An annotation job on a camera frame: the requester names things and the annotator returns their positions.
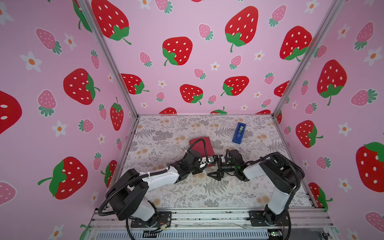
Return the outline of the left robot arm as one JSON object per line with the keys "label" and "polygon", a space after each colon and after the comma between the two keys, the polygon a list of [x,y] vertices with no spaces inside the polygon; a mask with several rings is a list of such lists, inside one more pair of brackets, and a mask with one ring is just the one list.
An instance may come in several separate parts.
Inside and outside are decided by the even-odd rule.
{"label": "left robot arm", "polygon": [[159,222],[160,213],[153,203],[145,201],[147,192],[179,183],[190,174],[203,172],[214,162],[212,156],[202,157],[199,152],[189,150],[182,159],[168,164],[164,169],[146,173],[130,169],[107,192],[106,199],[99,207],[98,215],[116,215],[120,221],[138,219],[146,226],[152,227]]}

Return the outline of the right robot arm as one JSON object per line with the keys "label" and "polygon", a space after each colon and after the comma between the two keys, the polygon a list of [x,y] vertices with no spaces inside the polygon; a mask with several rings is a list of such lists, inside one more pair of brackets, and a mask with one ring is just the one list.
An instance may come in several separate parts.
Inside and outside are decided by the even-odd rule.
{"label": "right robot arm", "polygon": [[270,153],[255,161],[244,162],[238,150],[227,150],[224,157],[215,157],[218,170],[208,173],[214,180],[221,181],[225,173],[242,182],[267,176],[275,188],[269,203],[265,206],[262,220],[275,226],[288,217],[289,205],[301,187],[304,171],[279,152]]}

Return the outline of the maroon wrapping paper sheet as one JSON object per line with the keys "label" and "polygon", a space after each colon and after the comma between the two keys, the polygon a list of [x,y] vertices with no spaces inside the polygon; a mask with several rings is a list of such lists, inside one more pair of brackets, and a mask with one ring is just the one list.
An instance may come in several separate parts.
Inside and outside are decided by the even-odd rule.
{"label": "maroon wrapping paper sheet", "polygon": [[[212,157],[215,155],[215,152],[214,152],[214,149],[212,147],[212,144],[211,144],[211,140],[209,137],[199,137],[199,138],[195,138],[195,139],[191,139],[189,141],[190,145],[192,145],[194,142],[196,142],[198,139],[203,139],[206,143],[206,148],[207,148],[207,154],[209,157]],[[193,147],[192,147],[193,150],[196,150],[198,151],[202,157],[206,157],[206,154],[205,154],[205,148],[204,148],[204,143],[202,141],[199,141],[197,144],[195,144]]]}

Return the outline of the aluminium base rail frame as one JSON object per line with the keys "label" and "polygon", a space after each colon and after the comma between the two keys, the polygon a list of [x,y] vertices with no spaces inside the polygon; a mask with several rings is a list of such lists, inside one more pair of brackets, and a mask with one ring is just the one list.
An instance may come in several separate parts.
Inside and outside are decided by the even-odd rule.
{"label": "aluminium base rail frame", "polygon": [[323,209],[291,208],[275,226],[262,220],[260,208],[160,209],[168,226],[158,233],[137,221],[93,216],[85,240],[339,240],[339,231]]}

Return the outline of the blue tape dispenser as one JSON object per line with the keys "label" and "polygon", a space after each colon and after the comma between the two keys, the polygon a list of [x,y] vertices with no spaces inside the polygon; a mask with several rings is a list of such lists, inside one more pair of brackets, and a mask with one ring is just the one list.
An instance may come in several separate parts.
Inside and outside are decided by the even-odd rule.
{"label": "blue tape dispenser", "polygon": [[235,130],[235,134],[234,134],[233,140],[232,140],[233,143],[236,143],[236,144],[241,144],[242,143],[242,139],[244,137],[245,129],[246,129],[246,124],[238,123],[238,125],[236,127],[236,130]]}

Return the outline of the floral table mat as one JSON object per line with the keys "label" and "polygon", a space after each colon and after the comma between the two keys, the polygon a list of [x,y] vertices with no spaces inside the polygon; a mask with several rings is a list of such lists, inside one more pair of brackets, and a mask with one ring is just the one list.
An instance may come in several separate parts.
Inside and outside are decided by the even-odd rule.
{"label": "floral table mat", "polygon": [[[241,144],[232,142],[238,123],[246,124]],[[215,154],[236,149],[246,162],[273,152],[287,152],[269,116],[142,116],[124,170],[162,169],[181,159],[189,141],[199,137],[210,138]],[[207,175],[215,170],[208,167],[180,183],[152,190],[146,200],[158,208],[257,208],[270,201],[274,185],[268,177],[242,182],[227,175],[216,181]]]}

